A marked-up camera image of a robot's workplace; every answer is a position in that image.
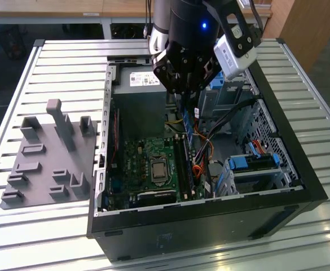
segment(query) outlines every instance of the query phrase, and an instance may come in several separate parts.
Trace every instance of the aluminum table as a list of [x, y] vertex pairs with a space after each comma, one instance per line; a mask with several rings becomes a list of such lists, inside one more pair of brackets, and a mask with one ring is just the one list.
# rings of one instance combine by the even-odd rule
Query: aluminum table
[[[107, 56], [128, 50], [148, 54], [145, 42], [133, 40], [46, 41], [33, 48], [0, 127], [0, 203], [20, 146], [23, 117], [52, 122], [46, 102], [58, 98], [71, 120], [89, 115], [100, 121]], [[269, 238], [113, 264], [95, 240], [85, 237], [88, 201], [0, 209], [0, 270], [330, 270], [330, 110], [286, 45], [264, 41], [258, 61], [327, 202]]]

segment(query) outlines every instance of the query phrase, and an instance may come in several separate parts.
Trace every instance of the white label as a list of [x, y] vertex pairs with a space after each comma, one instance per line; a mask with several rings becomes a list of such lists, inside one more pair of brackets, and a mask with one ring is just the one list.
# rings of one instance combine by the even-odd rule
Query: white label
[[226, 60], [226, 62], [227, 62], [227, 64], [228, 64], [228, 66], [231, 68], [231, 67], [232, 67], [232, 61], [231, 61], [231, 59], [228, 57], [228, 55], [227, 55], [227, 53], [226, 53], [226, 50], [223, 49], [222, 52], [224, 53], [225, 60]]
[[235, 38], [241, 38], [243, 35], [243, 32], [241, 31], [241, 28], [238, 24], [236, 24], [233, 28], [231, 28]]
[[200, 110], [197, 108], [197, 107], [195, 107], [195, 118], [199, 118], [200, 117]]
[[99, 16], [99, 13], [83, 13], [84, 16]]
[[210, 190], [211, 190], [211, 187], [210, 187], [210, 185], [209, 185], [208, 182], [205, 182], [205, 189], [206, 189], [208, 192], [210, 192]]
[[130, 86], [158, 86], [160, 80], [153, 72], [133, 72], [130, 74]]

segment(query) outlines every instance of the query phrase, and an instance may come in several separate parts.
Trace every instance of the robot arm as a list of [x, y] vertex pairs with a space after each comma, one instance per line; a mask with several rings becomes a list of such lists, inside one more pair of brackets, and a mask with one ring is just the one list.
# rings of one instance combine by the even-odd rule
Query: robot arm
[[[229, 15], [239, 22], [233, 28]], [[221, 70], [230, 80], [256, 59], [236, 0], [156, 0], [154, 21], [149, 42], [152, 68], [169, 93], [197, 93]], [[216, 43], [220, 26], [224, 35]]]

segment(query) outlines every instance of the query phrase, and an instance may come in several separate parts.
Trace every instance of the motherboard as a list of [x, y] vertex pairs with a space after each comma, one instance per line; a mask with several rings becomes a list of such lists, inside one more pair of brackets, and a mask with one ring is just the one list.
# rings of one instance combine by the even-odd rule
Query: motherboard
[[[112, 176], [110, 203], [114, 209], [181, 202], [184, 200], [184, 182], [178, 177], [178, 159], [175, 157], [174, 138], [147, 138], [125, 141], [123, 169]], [[191, 158], [195, 150], [187, 153]], [[200, 199], [202, 189], [190, 187], [192, 199]]]

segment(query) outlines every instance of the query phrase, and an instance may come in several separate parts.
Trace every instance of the cpu socket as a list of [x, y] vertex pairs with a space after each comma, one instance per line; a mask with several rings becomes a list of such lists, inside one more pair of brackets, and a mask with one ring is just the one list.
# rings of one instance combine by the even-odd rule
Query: cpu socket
[[168, 181], [168, 166], [166, 156], [154, 156], [150, 159], [151, 164], [151, 181], [162, 186]]

